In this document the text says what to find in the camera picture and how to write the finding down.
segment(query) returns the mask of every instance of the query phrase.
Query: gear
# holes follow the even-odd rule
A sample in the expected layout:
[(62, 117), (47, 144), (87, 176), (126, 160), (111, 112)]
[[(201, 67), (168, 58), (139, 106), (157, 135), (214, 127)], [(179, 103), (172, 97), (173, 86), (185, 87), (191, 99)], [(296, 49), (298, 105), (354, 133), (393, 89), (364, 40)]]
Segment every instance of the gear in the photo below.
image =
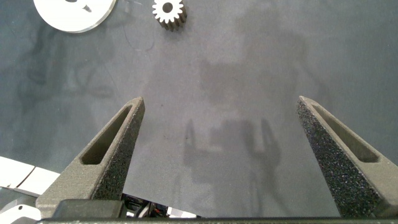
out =
[(153, 14), (159, 24), (167, 30), (178, 30), (187, 20), (182, 0), (155, 0)]

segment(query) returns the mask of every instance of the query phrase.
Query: gear teeth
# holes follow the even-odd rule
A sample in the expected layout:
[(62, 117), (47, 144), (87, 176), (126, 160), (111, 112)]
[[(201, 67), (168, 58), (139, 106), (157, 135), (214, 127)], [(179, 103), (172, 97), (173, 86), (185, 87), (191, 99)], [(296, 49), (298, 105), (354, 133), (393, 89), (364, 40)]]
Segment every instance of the gear teeth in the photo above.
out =
[[(170, 3), (173, 8), (170, 12), (163, 11), (163, 5)], [(187, 10), (182, 0), (155, 0), (153, 14), (160, 26), (166, 30), (174, 31), (183, 26), (187, 21)]]

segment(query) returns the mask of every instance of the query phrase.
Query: white disc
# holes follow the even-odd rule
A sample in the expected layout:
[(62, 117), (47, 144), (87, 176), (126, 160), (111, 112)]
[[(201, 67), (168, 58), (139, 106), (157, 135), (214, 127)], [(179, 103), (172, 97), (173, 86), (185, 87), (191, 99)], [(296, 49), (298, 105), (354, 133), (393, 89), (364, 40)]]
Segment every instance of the white disc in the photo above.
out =
[(50, 26), (65, 32), (88, 31), (102, 23), (116, 0), (34, 0), (36, 10)]

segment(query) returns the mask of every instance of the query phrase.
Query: white object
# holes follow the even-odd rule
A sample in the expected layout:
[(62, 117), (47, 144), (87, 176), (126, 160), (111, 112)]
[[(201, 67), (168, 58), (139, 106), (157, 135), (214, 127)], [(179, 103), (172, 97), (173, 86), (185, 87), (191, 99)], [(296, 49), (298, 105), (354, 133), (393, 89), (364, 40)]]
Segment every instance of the white object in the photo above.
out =
[(14, 190), (38, 197), (54, 183), (60, 174), (36, 167), (26, 180)]
[(34, 0), (37, 12), (46, 23), (71, 33), (85, 32), (98, 26), (111, 13), (115, 2), (116, 0)]
[(32, 165), (0, 156), (0, 187), (16, 188), (33, 169)]
[(27, 217), (33, 220), (40, 220), (40, 210), (28, 205), (17, 205), (0, 214), (0, 223), (11, 224), (18, 218)]
[(187, 20), (187, 12), (182, 0), (155, 0), (152, 7), (155, 9), (152, 12), (155, 19), (167, 30), (178, 30), (178, 27)]
[(60, 174), (0, 156), (0, 187), (38, 197)]
[(167, 214), (169, 214), (169, 218), (196, 218), (197, 216), (195, 214), (189, 213), (189, 212), (184, 212), (181, 210), (178, 210), (176, 208), (169, 207), (167, 209)]

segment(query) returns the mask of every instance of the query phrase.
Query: gray mat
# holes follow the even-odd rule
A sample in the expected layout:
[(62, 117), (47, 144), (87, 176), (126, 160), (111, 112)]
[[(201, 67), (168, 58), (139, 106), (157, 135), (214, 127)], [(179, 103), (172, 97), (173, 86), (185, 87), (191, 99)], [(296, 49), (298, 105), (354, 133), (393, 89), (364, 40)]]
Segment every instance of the gray mat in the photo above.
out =
[(125, 102), (146, 114), (125, 193), (205, 217), (338, 212), (297, 115), (312, 98), (398, 163), (397, 1), (120, 0), (97, 29), (0, 2), (0, 156), (61, 172)]

